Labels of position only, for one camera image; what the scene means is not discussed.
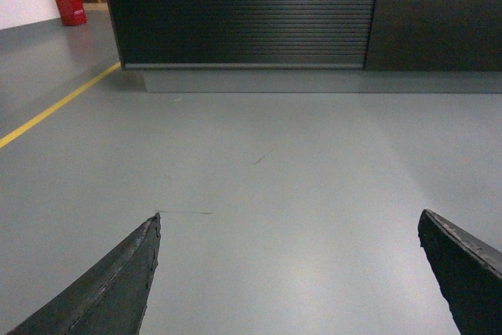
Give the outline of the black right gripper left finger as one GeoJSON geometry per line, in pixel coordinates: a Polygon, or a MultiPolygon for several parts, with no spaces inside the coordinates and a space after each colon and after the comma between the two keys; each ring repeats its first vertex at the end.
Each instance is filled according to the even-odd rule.
{"type": "Polygon", "coordinates": [[[161,241],[156,213],[10,334],[138,334],[161,241]]]}

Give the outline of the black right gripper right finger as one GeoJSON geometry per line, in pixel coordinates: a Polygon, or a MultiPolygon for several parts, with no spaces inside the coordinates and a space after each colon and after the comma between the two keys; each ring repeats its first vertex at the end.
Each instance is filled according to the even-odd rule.
{"type": "Polygon", "coordinates": [[[460,333],[500,334],[501,252],[429,209],[417,229],[460,333]]]}

